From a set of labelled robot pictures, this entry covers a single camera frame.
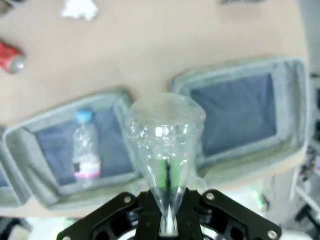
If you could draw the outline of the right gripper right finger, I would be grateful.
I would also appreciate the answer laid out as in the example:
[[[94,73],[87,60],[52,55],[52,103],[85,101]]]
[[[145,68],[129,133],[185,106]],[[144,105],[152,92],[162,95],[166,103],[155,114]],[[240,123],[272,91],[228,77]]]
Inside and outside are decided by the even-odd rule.
[[[190,165],[167,162],[169,240],[278,240],[281,228],[216,189],[187,188]]]

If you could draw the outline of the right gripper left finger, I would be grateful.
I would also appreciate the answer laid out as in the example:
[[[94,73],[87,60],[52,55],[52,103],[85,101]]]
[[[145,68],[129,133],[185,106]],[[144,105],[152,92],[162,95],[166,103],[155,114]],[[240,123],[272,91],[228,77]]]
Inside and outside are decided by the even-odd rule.
[[[168,161],[147,167],[148,191],[122,192],[62,230],[59,240],[168,239]]]

